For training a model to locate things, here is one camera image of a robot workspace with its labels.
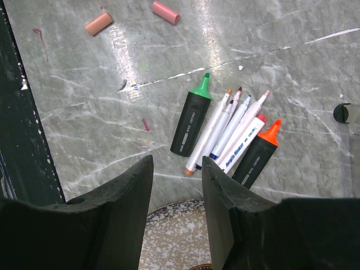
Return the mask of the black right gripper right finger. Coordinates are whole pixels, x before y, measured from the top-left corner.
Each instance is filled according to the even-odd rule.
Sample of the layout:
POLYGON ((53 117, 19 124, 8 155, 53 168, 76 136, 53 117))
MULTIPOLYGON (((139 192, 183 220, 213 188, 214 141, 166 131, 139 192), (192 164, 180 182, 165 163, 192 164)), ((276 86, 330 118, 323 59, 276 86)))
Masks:
POLYGON ((275 203, 253 193, 224 173, 209 157, 202 159, 202 190, 213 269, 227 269, 244 237, 239 211, 257 212, 275 203))

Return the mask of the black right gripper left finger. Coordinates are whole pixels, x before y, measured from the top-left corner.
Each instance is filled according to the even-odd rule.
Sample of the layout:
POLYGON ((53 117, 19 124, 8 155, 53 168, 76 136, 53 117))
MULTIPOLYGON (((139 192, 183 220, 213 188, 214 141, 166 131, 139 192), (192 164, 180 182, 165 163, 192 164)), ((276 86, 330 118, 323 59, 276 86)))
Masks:
POLYGON ((137 269, 154 176, 152 155, 69 205, 101 206, 88 269, 137 269))

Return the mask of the red capped marker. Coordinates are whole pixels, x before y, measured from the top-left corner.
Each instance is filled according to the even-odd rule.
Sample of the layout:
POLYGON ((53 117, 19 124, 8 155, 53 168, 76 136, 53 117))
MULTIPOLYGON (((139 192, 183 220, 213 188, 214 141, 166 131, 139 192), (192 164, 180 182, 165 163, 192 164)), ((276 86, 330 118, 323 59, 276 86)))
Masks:
POLYGON ((264 127, 267 121, 267 117, 264 114, 258 114, 245 129, 240 138, 236 141, 233 147, 230 149, 229 153, 225 158, 218 164, 218 166, 226 174, 230 169, 235 165, 236 161, 241 157, 245 152, 248 146, 251 144, 252 140, 264 127))
POLYGON ((240 87, 236 94, 233 96, 232 98, 232 101, 231 101, 231 104, 232 104, 232 108, 231 108, 231 115, 233 115, 233 113, 235 112, 236 110, 236 107, 238 105, 238 102, 239 102, 239 98, 240 98, 240 95, 241 95, 241 91, 242 91, 242 88, 240 87))

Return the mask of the salmon capped white marker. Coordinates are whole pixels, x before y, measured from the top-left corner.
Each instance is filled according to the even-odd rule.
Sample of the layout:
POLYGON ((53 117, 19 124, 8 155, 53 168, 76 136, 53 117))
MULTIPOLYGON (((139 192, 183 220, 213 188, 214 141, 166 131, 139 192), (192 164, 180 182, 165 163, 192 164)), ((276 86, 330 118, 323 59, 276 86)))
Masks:
POLYGON ((213 131, 221 112, 224 110, 231 92, 232 89, 229 88, 223 98, 214 106, 214 110, 210 115, 208 122, 188 159, 188 162, 185 165, 184 172, 186 175, 191 176, 196 171, 196 161, 200 156, 211 132, 213 131))

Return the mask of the blue capped white marker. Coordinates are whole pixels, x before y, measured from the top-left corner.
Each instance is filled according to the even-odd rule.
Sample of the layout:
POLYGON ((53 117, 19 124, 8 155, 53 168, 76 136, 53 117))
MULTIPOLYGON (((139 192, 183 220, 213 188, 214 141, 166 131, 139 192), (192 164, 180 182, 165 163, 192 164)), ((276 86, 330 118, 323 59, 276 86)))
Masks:
POLYGON ((236 129, 237 125, 241 121, 244 113, 248 109, 248 105, 251 100, 251 95, 247 96, 247 98, 243 101, 243 103, 240 105, 240 107, 237 109, 235 114, 233 115, 231 121, 226 126, 223 134, 221 135, 218 143, 216 144, 215 148, 211 151, 209 157, 213 159, 217 159, 220 157, 221 153, 223 152, 226 144, 230 140, 234 130, 236 129))

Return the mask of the orange and black highlighter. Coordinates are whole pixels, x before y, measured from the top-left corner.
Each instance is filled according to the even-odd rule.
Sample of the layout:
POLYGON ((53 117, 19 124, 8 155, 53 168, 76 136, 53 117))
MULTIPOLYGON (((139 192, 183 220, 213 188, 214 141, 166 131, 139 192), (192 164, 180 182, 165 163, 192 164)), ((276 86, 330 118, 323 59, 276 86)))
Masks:
POLYGON ((259 133, 235 170, 232 179, 250 189, 278 148, 277 132, 281 119, 276 120, 264 133, 259 133))

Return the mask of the green and black highlighter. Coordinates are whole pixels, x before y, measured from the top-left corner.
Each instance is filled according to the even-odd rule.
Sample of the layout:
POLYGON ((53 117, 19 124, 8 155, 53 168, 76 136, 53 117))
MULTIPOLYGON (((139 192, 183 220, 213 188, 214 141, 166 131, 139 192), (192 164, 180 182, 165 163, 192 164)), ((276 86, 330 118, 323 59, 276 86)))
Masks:
POLYGON ((188 92, 180 119, 175 130, 170 151, 189 157, 205 119, 212 97, 208 92, 210 74, 206 73, 201 83, 188 92))

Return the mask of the small black capped marker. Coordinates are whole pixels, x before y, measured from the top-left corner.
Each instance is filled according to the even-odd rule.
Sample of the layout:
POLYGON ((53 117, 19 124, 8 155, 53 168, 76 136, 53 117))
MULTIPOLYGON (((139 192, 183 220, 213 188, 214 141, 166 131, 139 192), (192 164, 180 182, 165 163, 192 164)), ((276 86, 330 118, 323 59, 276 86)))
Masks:
POLYGON ((227 107, 221 112, 219 119, 217 120, 215 127, 213 128, 213 131, 211 132, 209 139, 207 140, 207 142, 205 143, 205 146, 200 154, 200 156, 198 157, 197 161, 196 161, 196 169, 200 170, 203 166, 203 156, 209 156, 212 149, 214 148, 221 131, 223 131, 223 128, 226 124, 226 121, 228 119, 228 116, 232 110, 232 106, 233 106, 233 101, 231 101, 227 107))

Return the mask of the pink capped white marker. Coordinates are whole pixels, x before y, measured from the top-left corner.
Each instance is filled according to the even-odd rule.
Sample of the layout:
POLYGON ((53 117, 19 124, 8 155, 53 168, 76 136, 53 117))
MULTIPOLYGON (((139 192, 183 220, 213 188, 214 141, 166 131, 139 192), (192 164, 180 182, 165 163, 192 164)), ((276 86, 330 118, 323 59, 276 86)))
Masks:
POLYGON ((216 163, 219 165, 222 160, 226 157, 229 153, 230 149, 235 145, 237 140, 240 136, 244 133, 245 129, 249 126, 251 121, 256 117, 256 115, 260 112, 262 108, 262 104, 266 100, 267 96, 269 95, 270 90, 267 90, 261 98, 253 103, 246 111, 244 116, 242 117, 241 121, 239 122, 238 126, 236 127, 235 131, 233 132, 232 136, 230 137, 228 143, 226 144, 223 152, 221 155, 216 159, 216 163))

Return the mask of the pink pen cap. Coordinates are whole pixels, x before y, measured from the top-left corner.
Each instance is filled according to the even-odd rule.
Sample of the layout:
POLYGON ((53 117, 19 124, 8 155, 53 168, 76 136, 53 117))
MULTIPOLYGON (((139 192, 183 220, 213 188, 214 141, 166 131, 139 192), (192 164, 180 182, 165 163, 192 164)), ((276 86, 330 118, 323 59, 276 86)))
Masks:
POLYGON ((180 14, 165 4, 162 4, 159 1, 154 1, 152 4, 152 11, 153 13, 157 14, 158 16, 162 17, 164 20, 168 21, 169 23, 176 25, 180 14))

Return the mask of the salmon pen cap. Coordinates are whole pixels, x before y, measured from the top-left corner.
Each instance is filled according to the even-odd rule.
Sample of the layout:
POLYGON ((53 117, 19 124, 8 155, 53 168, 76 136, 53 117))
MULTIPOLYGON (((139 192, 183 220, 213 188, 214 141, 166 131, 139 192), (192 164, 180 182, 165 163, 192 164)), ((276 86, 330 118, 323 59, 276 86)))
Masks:
POLYGON ((89 22, 85 26, 85 29, 90 35, 95 36, 112 23, 113 18, 111 15, 107 12, 104 12, 102 15, 89 22))

